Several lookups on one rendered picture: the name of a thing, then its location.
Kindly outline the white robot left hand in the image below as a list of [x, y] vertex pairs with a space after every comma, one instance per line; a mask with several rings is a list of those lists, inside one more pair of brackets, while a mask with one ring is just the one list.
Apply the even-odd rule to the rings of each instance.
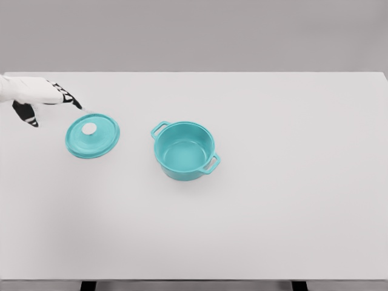
[[39, 127], [33, 105], [73, 104], [82, 110], [76, 98], [56, 82], [42, 77], [5, 77], [10, 86], [7, 97], [19, 118], [32, 127]]

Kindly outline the teal pot lid white knob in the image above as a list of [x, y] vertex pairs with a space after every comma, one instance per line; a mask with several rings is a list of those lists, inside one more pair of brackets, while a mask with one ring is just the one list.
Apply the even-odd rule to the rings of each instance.
[[[96, 126], [91, 134], [82, 131], [88, 123]], [[75, 157], [92, 159], [111, 151], [117, 145], [119, 137], [120, 128], [113, 118], [94, 113], [80, 117], [71, 124], [65, 135], [65, 146]]]

